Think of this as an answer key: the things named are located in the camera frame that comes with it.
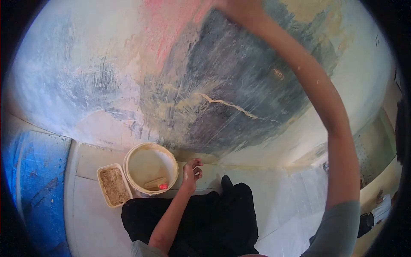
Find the black pants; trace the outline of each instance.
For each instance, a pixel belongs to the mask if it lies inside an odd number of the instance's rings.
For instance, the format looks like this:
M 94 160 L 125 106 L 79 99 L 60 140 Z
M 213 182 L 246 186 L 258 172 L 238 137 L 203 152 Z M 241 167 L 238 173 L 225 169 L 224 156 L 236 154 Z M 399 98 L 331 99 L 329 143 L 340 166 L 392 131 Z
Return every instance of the black pants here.
M 374 215 L 370 213 L 362 214 L 360 216 L 360 228 L 358 230 L 357 238 L 362 237 L 374 226 Z
M 121 219 L 132 241 L 148 244 L 172 199 L 139 198 L 123 205 Z M 258 254 L 258 231 L 251 189 L 244 183 L 219 195 L 192 196 L 169 256 L 241 256 Z

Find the wall crack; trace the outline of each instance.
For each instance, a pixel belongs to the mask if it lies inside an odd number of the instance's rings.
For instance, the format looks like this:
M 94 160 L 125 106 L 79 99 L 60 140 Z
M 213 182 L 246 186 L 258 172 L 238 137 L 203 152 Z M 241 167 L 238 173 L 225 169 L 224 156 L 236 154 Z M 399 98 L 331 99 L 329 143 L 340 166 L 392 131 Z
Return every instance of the wall crack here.
M 241 107 L 238 106 L 238 105 L 230 104 L 230 103 L 227 103 L 226 101 L 223 101 L 223 100 L 213 100 L 213 99 L 211 99 L 211 98 L 210 98 L 208 95 L 206 95 L 206 94 L 203 94 L 203 93 L 193 93 L 193 94 L 197 94 L 197 95 L 202 96 L 204 99 L 206 99 L 206 100 L 209 101 L 210 103 L 220 103 L 220 104 L 224 104 L 224 105 L 227 105 L 227 106 L 230 106 L 230 107 L 234 107 L 234 108 L 236 108 L 237 110 L 243 112 L 243 113 L 244 113 L 245 115 L 247 115 L 248 117 L 252 118 L 253 120 L 255 120 L 255 119 L 259 119 L 259 120 L 269 120 L 269 119 L 267 119 L 267 118 L 257 117 L 257 116 L 255 116 L 254 114 L 251 114 L 251 113 L 249 113 L 248 111 L 244 110 L 243 108 L 241 108 Z

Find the fingers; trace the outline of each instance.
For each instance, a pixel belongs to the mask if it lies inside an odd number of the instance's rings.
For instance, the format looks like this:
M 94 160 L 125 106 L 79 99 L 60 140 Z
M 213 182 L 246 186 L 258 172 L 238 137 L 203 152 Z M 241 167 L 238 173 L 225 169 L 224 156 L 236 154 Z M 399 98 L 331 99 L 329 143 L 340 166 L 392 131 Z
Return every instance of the fingers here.
M 192 167 L 193 169 L 197 166 L 203 166 L 204 164 L 201 162 L 200 158 L 194 158 L 192 160 L 190 160 L 189 162 L 187 162 L 187 164 L 185 166 L 187 167 Z
M 194 177 L 195 177 L 195 179 L 196 179 L 196 181 L 198 180 L 198 179 L 200 179 L 200 178 L 202 178 L 203 177 L 203 171 L 200 169 L 200 168 L 198 168 L 198 167 L 196 167 L 194 170 L 193 170 L 193 173 L 194 173 Z

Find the hand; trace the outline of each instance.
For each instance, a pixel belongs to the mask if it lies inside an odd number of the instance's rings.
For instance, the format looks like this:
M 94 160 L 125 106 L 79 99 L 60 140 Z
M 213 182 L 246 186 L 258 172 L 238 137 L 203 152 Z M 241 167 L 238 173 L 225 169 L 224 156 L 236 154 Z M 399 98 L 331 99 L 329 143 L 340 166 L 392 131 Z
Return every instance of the hand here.
M 203 177 L 203 171 L 198 168 L 198 166 L 203 166 L 200 158 L 194 158 L 184 165 L 183 169 L 183 179 L 180 190 L 184 190 L 189 194 L 196 191 L 197 185 L 196 181 Z
M 216 0 L 215 8 L 255 33 L 260 22 L 267 17 L 261 2 L 261 0 Z
M 382 190 L 380 190 L 379 192 L 378 192 L 378 195 L 377 195 L 377 204 L 380 204 L 380 203 L 382 203 L 383 202 L 383 198 L 381 197 L 383 195 L 383 191 Z

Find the person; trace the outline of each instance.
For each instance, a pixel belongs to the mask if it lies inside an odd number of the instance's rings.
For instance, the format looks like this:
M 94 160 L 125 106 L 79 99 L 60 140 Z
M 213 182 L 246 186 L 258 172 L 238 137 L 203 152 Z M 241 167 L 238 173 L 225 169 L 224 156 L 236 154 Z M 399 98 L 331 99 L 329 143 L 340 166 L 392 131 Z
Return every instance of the person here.
M 365 213 L 360 216 L 360 228 L 358 229 L 357 238 L 364 236 L 376 224 L 380 224 L 385 218 L 388 217 L 391 207 L 397 198 L 397 192 L 394 193 L 392 198 L 390 194 L 386 194 L 383 197 L 382 194 L 383 191 L 380 190 L 376 197 L 376 204 L 378 204 L 378 206 L 369 213 Z
M 350 256 L 360 223 L 359 165 L 349 119 L 326 72 L 263 10 L 261 0 L 220 0 L 227 18 L 262 38 L 293 70 L 328 132 L 328 193 L 319 228 L 303 257 Z M 191 196 L 201 159 L 189 161 L 173 199 L 131 199 L 122 208 L 135 257 L 259 256 L 251 189 L 222 178 L 222 194 Z

